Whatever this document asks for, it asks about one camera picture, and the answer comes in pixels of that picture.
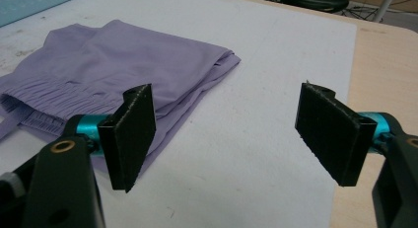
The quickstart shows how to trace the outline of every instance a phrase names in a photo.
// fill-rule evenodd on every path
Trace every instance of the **floor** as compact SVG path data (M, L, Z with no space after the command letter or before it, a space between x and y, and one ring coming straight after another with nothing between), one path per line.
M364 5L361 3L351 2L346 10L336 13L336 15L343 15L352 18L371 20L376 13L377 7ZM395 10L388 10L381 23L401 27L412 30L418 33L418 14L417 13L405 13Z

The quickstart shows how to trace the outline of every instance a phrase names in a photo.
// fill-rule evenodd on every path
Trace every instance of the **white table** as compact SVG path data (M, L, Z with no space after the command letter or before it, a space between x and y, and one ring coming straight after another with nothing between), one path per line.
M301 83L347 101L356 27L248 0L73 0L0 29L0 74L51 30L120 19L230 48L243 60L211 90L129 194L97 171L108 227L327 227L334 181L294 122ZM44 142L17 131L0 173Z

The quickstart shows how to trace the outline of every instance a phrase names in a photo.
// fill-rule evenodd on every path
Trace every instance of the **wooden table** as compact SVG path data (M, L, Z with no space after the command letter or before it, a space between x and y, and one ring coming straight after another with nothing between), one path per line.
M399 120L405 132L418 134L417 33L282 4L268 2L268 5L286 7L357 25L349 107L356 112L392 114ZM377 226L372 188L383 160L383 156L369 154L357 186L336 188L331 227Z

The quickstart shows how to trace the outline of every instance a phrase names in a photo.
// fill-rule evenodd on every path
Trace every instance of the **folded fabric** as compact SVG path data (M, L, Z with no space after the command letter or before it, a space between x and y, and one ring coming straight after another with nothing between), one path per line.
M41 49L0 78L5 117L0 138L19 124L51 140L72 115L112 114L123 103L124 91L151 83L157 132L147 168L206 91L239 62L224 47L120 21L55 30Z

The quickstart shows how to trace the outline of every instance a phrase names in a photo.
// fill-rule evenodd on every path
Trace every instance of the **purple cloth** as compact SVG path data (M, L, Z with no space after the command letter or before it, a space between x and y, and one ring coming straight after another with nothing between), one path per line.
M112 114L123 103L124 91L152 83L157 132L147 168L206 91L239 62L221 46L120 21L102 28L72 25L55 30L41 49L0 78L0 104L8 122L0 123L0 134L12 130L10 121L20 121L52 140L72 115Z

